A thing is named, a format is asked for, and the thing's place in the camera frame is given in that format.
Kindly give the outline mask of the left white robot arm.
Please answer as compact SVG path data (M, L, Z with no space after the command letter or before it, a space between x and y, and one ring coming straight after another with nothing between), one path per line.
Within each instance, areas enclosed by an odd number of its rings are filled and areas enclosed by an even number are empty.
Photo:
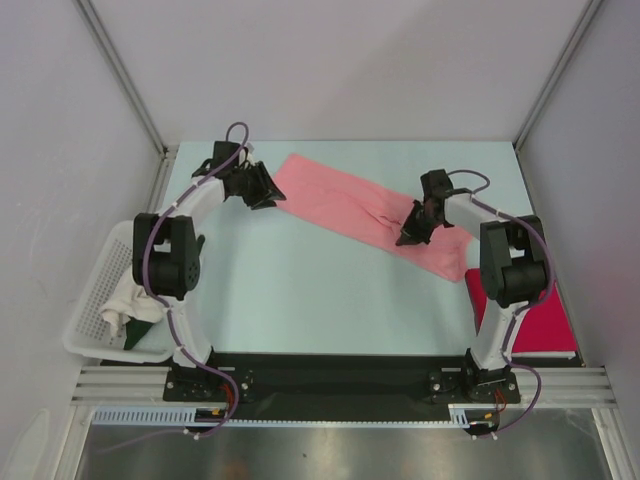
M200 227L231 197L241 198L252 210L274 207L286 199L261 161L234 160L217 168L207 161L164 212L139 214L133 223L133 280L160 307L174 343L172 360L192 368L185 385L202 400L219 392L221 376L204 365L213 346L203 333L191 295L201 277L206 241Z

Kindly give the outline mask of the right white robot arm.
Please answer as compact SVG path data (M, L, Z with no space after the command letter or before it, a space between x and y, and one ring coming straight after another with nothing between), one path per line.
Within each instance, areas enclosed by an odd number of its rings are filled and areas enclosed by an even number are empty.
M475 367L463 373L461 388L469 399L484 401L497 389L492 371L509 364L524 316L550 296L555 272L537 216L515 217L462 191L415 200L396 244L428 244L437 228L450 226L463 229L480 244L487 304L469 348Z

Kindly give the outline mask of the pink t shirt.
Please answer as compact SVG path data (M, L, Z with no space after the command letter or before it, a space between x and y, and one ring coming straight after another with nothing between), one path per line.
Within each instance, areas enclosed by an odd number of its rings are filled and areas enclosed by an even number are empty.
M468 270L472 236L439 227L428 244L398 246L413 199L379 184L291 154L275 174L286 199L278 207L306 222L384 250L450 282Z

